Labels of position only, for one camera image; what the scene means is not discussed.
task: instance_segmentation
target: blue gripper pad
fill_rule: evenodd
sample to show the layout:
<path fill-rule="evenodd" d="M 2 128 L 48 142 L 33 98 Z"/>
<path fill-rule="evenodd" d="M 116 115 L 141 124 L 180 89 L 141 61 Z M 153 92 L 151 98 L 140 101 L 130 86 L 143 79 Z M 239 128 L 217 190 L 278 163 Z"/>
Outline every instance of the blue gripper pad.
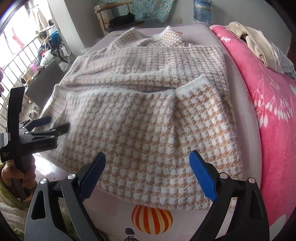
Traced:
<path fill-rule="evenodd" d="M 200 184 L 205 196 L 215 201 L 218 197 L 216 192 L 216 183 L 211 174 L 205 167 L 205 161 L 195 151 L 189 154 L 189 164 Z"/>
<path fill-rule="evenodd" d="M 101 174 L 104 171 L 104 168 L 106 166 L 105 154 L 102 152 L 99 152 L 89 165 L 90 167 L 87 173 L 84 175 L 83 179 L 79 184 L 80 186 L 79 198 L 82 202 L 91 196 Z"/>
<path fill-rule="evenodd" d="M 35 127 L 38 126 L 43 126 L 43 125 L 47 125 L 48 123 L 50 123 L 52 121 L 52 117 L 51 116 L 46 116 L 40 119 L 36 119 L 33 120 L 28 126 L 27 126 L 27 130 L 29 129 L 33 129 Z"/>

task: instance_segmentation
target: metal screw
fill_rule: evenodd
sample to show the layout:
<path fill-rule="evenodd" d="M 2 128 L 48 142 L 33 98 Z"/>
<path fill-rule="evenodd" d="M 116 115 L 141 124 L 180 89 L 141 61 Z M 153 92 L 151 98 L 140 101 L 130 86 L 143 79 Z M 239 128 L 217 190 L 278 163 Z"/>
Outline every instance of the metal screw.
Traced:
<path fill-rule="evenodd" d="M 71 173 L 68 175 L 68 179 L 72 180 L 76 177 L 76 175 L 74 173 Z"/>
<path fill-rule="evenodd" d="M 42 179 L 40 180 L 40 183 L 41 183 L 41 184 L 44 184 L 44 183 L 46 183 L 46 182 L 47 182 L 46 178 L 42 178 Z"/>
<path fill-rule="evenodd" d="M 254 178 L 250 177 L 250 178 L 249 178 L 249 182 L 254 184 L 256 181 L 255 181 Z"/>
<path fill-rule="evenodd" d="M 228 178 L 228 175 L 225 172 L 222 172 L 222 173 L 220 173 L 220 177 L 222 179 L 227 179 Z"/>

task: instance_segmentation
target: houndstooth sweater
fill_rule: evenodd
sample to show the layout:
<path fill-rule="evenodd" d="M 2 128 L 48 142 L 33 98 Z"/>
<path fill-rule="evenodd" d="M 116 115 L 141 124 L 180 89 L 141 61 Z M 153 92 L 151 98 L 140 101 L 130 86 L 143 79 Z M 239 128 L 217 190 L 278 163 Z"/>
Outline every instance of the houndstooth sweater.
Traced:
<path fill-rule="evenodd" d="M 168 27 L 157 39 L 131 29 L 80 56 L 55 86 L 43 130 L 71 123 L 42 155 L 75 172 L 97 152 L 107 164 L 97 187 L 164 209 L 208 209 L 189 166 L 198 150 L 232 178 L 242 174 L 227 73 L 219 47 L 186 43 Z"/>

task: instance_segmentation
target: bed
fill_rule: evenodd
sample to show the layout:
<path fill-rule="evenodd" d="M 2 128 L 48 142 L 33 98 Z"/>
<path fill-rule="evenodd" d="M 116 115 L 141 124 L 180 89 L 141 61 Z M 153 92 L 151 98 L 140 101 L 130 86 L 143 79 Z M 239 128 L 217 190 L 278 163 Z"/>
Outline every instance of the bed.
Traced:
<path fill-rule="evenodd" d="M 146 36 L 152 36 L 161 33 L 164 29 L 165 28 L 139 29 L 139 32 Z M 237 66 L 228 51 L 208 27 L 204 25 L 192 25 L 174 27 L 173 29 L 187 42 L 196 45 L 219 46 L 223 49 L 230 98 L 234 110 L 236 129 L 242 152 L 243 179 L 246 180 L 248 177 L 253 177 L 260 186 L 262 158 L 258 123 L 248 90 Z M 107 47 L 122 33 L 124 33 L 124 31 L 110 33 L 94 45 L 86 54 L 91 54 Z M 37 180 L 42 177 L 47 177 L 50 181 L 60 180 L 68 174 L 40 156 L 36 156 L 36 166 Z M 91 198 L 84 202 L 84 206 L 96 227 L 102 231 L 123 240 L 126 238 L 124 231 L 129 227 L 135 231 L 135 238 L 138 240 L 151 240 L 150 234 L 147 234 L 147 232 L 141 232 L 139 228 L 137 228 L 137 224 L 133 223 L 136 218 L 133 217 L 134 209 L 136 208 L 134 204 L 119 200 L 118 198 L 100 192 L 99 190 L 94 190 Z M 173 222 L 173 228 L 168 229 L 162 234 L 154 235 L 153 240 L 190 240 L 206 216 L 207 211 L 174 210 L 171 211 L 171 214 L 173 220 L 169 220 L 168 218 L 167 221 L 170 225 L 172 225 Z M 233 210 L 229 210 L 218 236 L 225 234 L 232 214 Z"/>
<path fill-rule="evenodd" d="M 262 149 L 261 195 L 271 226 L 280 229 L 295 209 L 295 106 L 296 81 L 267 68 L 223 26 L 210 29 L 228 50 L 246 83 L 256 112 Z"/>

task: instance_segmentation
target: hot air balloon print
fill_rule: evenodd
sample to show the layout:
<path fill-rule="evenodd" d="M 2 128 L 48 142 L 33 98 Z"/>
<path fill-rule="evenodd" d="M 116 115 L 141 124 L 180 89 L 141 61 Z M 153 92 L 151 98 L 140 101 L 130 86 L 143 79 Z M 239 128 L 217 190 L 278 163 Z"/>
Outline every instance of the hot air balloon print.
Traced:
<path fill-rule="evenodd" d="M 170 211 L 143 205 L 134 207 L 131 219 L 140 231 L 148 234 L 164 233 L 173 224 L 173 216 Z"/>
<path fill-rule="evenodd" d="M 125 238 L 124 241 L 139 241 L 134 237 L 135 232 L 131 228 L 126 228 L 126 234 L 128 235 L 128 237 Z"/>

